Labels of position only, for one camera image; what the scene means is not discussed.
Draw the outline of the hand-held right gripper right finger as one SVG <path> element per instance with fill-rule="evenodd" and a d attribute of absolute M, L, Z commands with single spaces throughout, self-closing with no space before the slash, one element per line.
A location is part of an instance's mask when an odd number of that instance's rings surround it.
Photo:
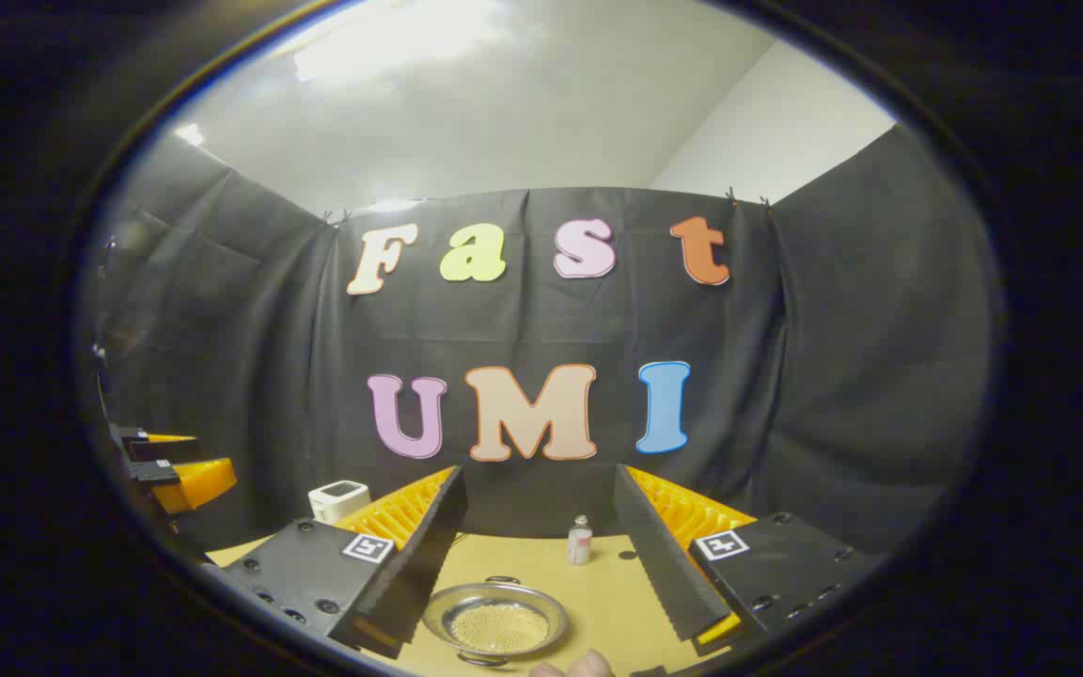
<path fill-rule="evenodd" d="M 885 561 L 796 515 L 749 517 L 627 465 L 613 506 L 676 638 L 700 655 L 787 636 Z"/>

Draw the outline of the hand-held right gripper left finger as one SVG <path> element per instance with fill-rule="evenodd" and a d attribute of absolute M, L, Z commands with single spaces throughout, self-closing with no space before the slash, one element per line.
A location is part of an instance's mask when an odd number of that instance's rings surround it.
<path fill-rule="evenodd" d="M 323 641 L 395 659 L 412 642 L 467 512 L 457 466 L 334 526 L 293 520 L 222 570 L 229 590 Z"/>

